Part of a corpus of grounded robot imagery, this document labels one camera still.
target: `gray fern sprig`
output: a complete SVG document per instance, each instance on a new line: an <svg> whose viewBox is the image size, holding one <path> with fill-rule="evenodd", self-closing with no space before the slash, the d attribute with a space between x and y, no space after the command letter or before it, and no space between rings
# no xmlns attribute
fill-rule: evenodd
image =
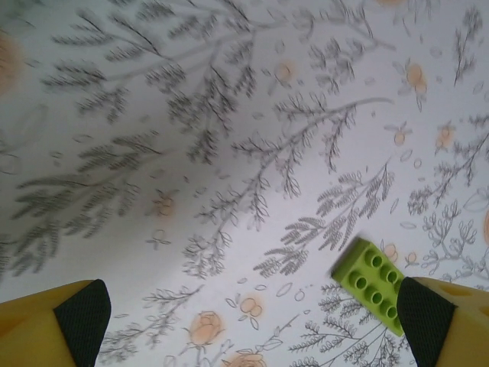
<svg viewBox="0 0 489 367"><path fill-rule="evenodd" d="M467 246L475 243L477 230L474 229L474 221L459 221L456 234L449 238L455 228L455 221L460 216L457 200L445 208L438 215L433 212L431 216L425 216L423 230L427 232L432 241L432 249L423 256L421 268L429 269L429 275L433 276L442 263L447 261L461 268L454 274L444 273L442 279L456 281L460 278L476 277L483 281L489 281L489 268L487 268L485 255L478 260L465 254Z"/></svg>
<svg viewBox="0 0 489 367"><path fill-rule="evenodd" d="M23 207L13 220L31 217L37 224L27 228L15 240L10 269L20 275L29 268L42 269L56 256L63 235L83 234L90 238L99 233L114 214L125 216L139 187L129 183L131 175L145 164L164 157L167 151L154 148L156 133L119 136L110 144L88 148L79 153L83 161L74 174L52 175L25 181L19 190L32 189L16 198ZM92 175L105 172L105 178ZM77 214L64 216L69 208Z"/></svg>
<svg viewBox="0 0 489 367"><path fill-rule="evenodd" d="M301 268L309 255L309 244L318 237L323 238L319 250L339 245L341 250L353 233L359 218L371 218L379 205L387 199L394 180L394 173L388 170L389 161L370 179L364 181L360 172L343 174L338 185L333 186L318 198L317 217L302 217L286 227L282 237L283 248L273 248L265 252L268 258L254 267L264 277L280 272L289 275ZM323 218L340 210L329 222Z"/></svg>
<svg viewBox="0 0 489 367"><path fill-rule="evenodd" d="M307 356L293 362L290 367L309 365L327 365L329 367L335 363L337 365L349 363L365 367L370 365L394 367L400 363L399 351L406 348L405 341L404 343L403 340L398 341L387 333L387 328L382 327L381 323L376 323L364 331L365 326L374 317L356 300L347 297L340 302L344 305L343 307L334 306L333 309L324 307L337 303L338 299L341 299L338 294L343 290L339 284L334 282L322 286L322 289L323 293L328 295L325 300L319 303L321 310L326 313L323 322L324 327L322 328L312 321L305 323L306 333L301 336L304 342L291 346L289 351L310 352L311 349L319 348L321 353L331 353L333 349L343 348L332 356L328 356L324 362L318 362L316 359ZM355 315L361 310L365 311L365 315L361 317L361 321L358 323Z"/></svg>
<svg viewBox="0 0 489 367"><path fill-rule="evenodd" d="M468 121L476 128L484 125L484 119L481 117L475 119L470 117ZM429 200L433 200L435 207L438 207L449 194L449 191L452 188L452 181L460 176L465 178L465 185L470 187L475 174L477 173L475 167L476 160L480 156L483 156L489 161L489 156L487 155L488 141L489 132L483 132L482 134L478 133L478 138L466 145L455 141L452 147L452 152L455 158L461 158L461 162L442 162L435 166L435 176L440 177L441 182L437 183L435 187L426 185L422 189L413 190L411 192L407 204L410 214L423 214L429 208Z"/></svg>
<svg viewBox="0 0 489 367"><path fill-rule="evenodd" d="M300 194L300 186L298 181L293 177L293 169L300 164L306 149L311 148L311 140L320 125L329 122L330 119L338 115L342 115L345 110L356 108L356 106L373 103L373 102L389 102L388 99L373 98L362 99L352 102L337 109L323 108L323 113L318 114L304 128L293 135L283 136L276 141L263 139L258 134L254 134L251 138L242 141L241 143L233 144L233 149L240 154L251 159L260 161L258 172L251 178L244 180L245 187L242 190L236 188L230 189L226 195L219 193L217 200L212 199L210 208L203 208L198 216L204 220L212 220L217 226L211 239L205 240L201 238L199 243L191 242L184 251L185 256L189 259L185 264L185 272L193 276L204 278L209 275L218 274L222 270L222 259L224 258L225 247L232 242L228 235L223 240L222 233L225 226L229 222L237 224L237 213L244 211L251 213L251 218L248 222L248 228L259 230L265 218L268 216L267 201L264 192L269 190L270 183L265 177L270 167L275 166L280 176L283 178L280 189L285 196L293 197ZM388 174L383 181L384 184L390 186L391 175ZM365 213L369 215L376 208L366 209ZM357 210L352 210L352 216L357 215ZM350 219L350 224L346 225L346 232L351 234L353 230L353 219ZM296 251L293 248L280 248L275 251L281 253L284 258L288 258L288 262L283 266L283 271L287 274L292 274L307 260L308 252L305 249ZM255 270L260 270L262 274L269 274L273 269L280 268L273 258L270 257L272 263L258 265Z"/></svg>
<svg viewBox="0 0 489 367"><path fill-rule="evenodd" d="M219 137L228 137L232 130L229 116L238 107L227 75L210 63L203 91L190 96L176 95L168 101L168 106L170 119L183 126L180 131L196 137L187 152L190 160L211 164L217 156Z"/></svg>
<svg viewBox="0 0 489 367"><path fill-rule="evenodd" d="M455 31L454 57L457 67L455 68L453 86L456 86L457 82L461 81L466 73L473 71L475 68L475 55L468 55L468 44L475 42L475 36L482 29L481 12L475 6L472 6L465 12L462 24L465 36L462 36L460 29Z"/></svg>
<svg viewBox="0 0 489 367"><path fill-rule="evenodd" d="M179 291L158 289L150 296L144 297L144 308L155 308L153 315L145 317L145 323L129 323L124 329L107 332L100 348L99 358L103 364L124 362L138 352L136 342L146 338L150 348L161 343L161 338L175 330L177 312L194 295L203 288L199 286L194 291L182 287Z"/></svg>

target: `lime green lego brick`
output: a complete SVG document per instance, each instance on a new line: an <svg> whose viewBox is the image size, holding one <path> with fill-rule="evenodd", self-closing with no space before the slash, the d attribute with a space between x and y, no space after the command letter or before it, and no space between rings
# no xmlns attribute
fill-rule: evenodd
<svg viewBox="0 0 489 367"><path fill-rule="evenodd" d="M404 334L396 307L404 276L372 242L357 239L333 270L332 278L390 331Z"/></svg>

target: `botanical pattern wallpaper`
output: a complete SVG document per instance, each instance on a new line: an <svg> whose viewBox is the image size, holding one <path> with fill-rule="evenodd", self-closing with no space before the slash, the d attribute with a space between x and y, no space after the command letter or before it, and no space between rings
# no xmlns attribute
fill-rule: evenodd
<svg viewBox="0 0 489 367"><path fill-rule="evenodd" d="M97 365L414 365L355 236L489 289L489 3L14 0L0 301L101 278Z"/></svg>

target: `yellow plastic object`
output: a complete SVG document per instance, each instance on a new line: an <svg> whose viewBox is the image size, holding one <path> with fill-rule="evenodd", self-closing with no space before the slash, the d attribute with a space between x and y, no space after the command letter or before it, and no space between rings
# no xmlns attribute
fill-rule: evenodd
<svg viewBox="0 0 489 367"><path fill-rule="evenodd" d="M91 282L78 281L0 304L0 366L76 367L53 308Z"/></svg>
<svg viewBox="0 0 489 367"><path fill-rule="evenodd" d="M457 308L437 367L489 365L489 293L428 278L414 278Z"/></svg>

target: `black rubber pad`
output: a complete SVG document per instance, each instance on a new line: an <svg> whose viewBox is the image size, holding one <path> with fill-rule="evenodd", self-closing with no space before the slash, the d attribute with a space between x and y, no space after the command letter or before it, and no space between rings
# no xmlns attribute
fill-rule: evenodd
<svg viewBox="0 0 489 367"><path fill-rule="evenodd" d="M107 287L96 280L54 310L77 367L93 367L110 319Z"/></svg>
<svg viewBox="0 0 489 367"><path fill-rule="evenodd" d="M404 278L397 313L418 367L434 367L456 306L412 278Z"/></svg>

